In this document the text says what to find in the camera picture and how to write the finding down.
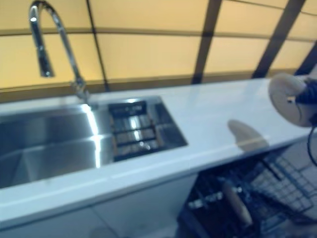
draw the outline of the cabinet door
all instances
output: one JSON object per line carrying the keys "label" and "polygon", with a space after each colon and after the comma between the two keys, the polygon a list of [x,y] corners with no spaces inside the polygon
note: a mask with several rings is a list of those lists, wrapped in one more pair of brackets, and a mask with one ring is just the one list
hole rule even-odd
{"label": "cabinet door", "polygon": [[196,175],[153,186],[94,206],[119,237],[141,237],[176,224]]}
{"label": "cabinet door", "polygon": [[0,231],[1,238],[116,238],[90,208]]}

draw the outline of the dishwasher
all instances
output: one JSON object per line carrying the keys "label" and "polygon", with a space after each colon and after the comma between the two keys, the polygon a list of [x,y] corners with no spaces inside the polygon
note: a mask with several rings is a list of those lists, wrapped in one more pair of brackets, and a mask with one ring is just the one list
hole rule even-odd
{"label": "dishwasher", "polygon": [[201,172],[179,222],[196,238],[317,237],[316,184],[286,148]]}

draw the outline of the stainless steel sink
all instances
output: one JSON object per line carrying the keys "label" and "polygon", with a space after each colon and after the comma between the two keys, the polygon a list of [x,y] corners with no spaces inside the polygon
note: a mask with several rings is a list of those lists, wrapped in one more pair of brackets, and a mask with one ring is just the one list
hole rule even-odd
{"label": "stainless steel sink", "polygon": [[160,97],[0,115],[0,188],[186,144]]}

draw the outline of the white countertop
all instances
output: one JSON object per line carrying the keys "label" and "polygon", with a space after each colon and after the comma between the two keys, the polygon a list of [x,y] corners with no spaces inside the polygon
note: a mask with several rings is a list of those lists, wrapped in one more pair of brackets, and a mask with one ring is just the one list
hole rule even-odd
{"label": "white countertop", "polygon": [[[308,135],[309,129],[288,123],[274,110],[268,82],[256,79],[93,95],[92,101],[161,96],[188,146],[0,189],[0,228],[197,173],[243,158],[243,149],[267,150]],[[0,112],[75,103],[75,96],[32,100],[0,104]]]}

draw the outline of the gooseneck faucet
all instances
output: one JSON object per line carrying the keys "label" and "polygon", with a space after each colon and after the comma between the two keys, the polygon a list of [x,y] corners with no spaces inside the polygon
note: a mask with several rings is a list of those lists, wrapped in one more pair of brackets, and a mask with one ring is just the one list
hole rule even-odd
{"label": "gooseneck faucet", "polygon": [[54,8],[46,1],[36,0],[32,2],[29,11],[29,22],[32,31],[33,40],[36,46],[37,58],[39,61],[41,76],[43,77],[54,77],[54,72],[51,66],[49,55],[46,52],[44,39],[40,26],[40,14],[42,10],[45,9],[53,18],[54,23],[56,24],[57,30],[61,36],[61,40],[64,44],[69,62],[74,71],[75,80],[71,82],[71,86],[75,89],[76,95],[84,100],[84,103],[88,104],[89,92],[86,89],[86,82],[79,73],[79,69],[73,54],[73,51],[70,47],[66,30],[63,26],[63,23],[58,16]]}

